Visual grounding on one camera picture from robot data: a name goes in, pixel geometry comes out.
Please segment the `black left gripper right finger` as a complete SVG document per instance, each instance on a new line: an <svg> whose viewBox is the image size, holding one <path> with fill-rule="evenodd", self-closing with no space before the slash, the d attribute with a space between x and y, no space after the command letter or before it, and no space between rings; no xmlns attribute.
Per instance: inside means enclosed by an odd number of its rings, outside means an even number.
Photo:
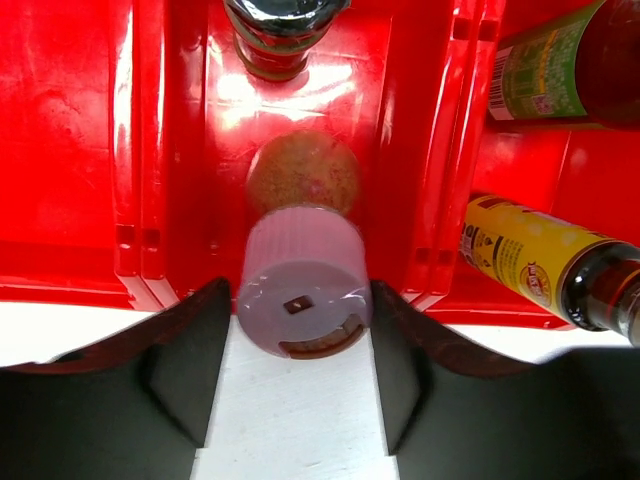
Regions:
<svg viewBox="0 0 640 480"><path fill-rule="evenodd" d="M387 445L403 479L635 479L639 353L496 353L371 285Z"/></svg>

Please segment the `small yellow label bottle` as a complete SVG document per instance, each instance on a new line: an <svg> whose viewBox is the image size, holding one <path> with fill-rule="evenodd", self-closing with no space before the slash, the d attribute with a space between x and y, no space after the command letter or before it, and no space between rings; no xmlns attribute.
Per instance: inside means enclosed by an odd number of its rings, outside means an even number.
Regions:
<svg viewBox="0 0 640 480"><path fill-rule="evenodd" d="M565 322L639 344L639 249L491 194L472 195L460 252Z"/></svg>

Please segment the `yellow cap sauce bottle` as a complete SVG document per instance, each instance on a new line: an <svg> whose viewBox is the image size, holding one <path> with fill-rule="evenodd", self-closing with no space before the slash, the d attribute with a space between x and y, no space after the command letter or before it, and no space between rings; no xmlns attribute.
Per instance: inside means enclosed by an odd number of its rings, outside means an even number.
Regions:
<svg viewBox="0 0 640 480"><path fill-rule="evenodd" d="M638 2L593 1L503 39L488 112L520 126L638 130Z"/></svg>

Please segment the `pink cap spice jar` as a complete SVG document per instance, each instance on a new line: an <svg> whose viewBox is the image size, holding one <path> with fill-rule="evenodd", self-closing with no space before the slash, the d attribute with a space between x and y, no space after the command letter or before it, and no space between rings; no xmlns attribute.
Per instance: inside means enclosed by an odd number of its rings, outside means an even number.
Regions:
<svg viewBox="0 0 640 480"><path fill-rule="evenodd" d="M355 154L328 133L293 131L256 153L246 196L257 221L246 243L237 316L263 351L328 357L369 328L365 246L347 218L360 186Z"/></svg>

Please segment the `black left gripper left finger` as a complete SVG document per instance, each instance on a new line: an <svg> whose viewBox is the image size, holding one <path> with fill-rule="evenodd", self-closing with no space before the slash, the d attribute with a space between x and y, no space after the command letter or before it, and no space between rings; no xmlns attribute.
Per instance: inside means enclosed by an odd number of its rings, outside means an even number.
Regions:
<svg viewBox="0 0 640 480"><path fill-rule="evenodd" d="M217 278L111 337L1 371L5 479L187 479L231 319Z"/></svg>

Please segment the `black cap spice jar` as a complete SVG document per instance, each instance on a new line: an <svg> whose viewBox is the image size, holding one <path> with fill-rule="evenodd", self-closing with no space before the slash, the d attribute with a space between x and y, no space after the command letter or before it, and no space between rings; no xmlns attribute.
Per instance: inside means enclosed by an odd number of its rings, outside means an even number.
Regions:
<svg viewBox="0 0 640 480"><path fill-rule="evenodd" d="M229 0L224 9L246 70L286 82L305 69L309 50L350 5L349 0Z"/></svg>

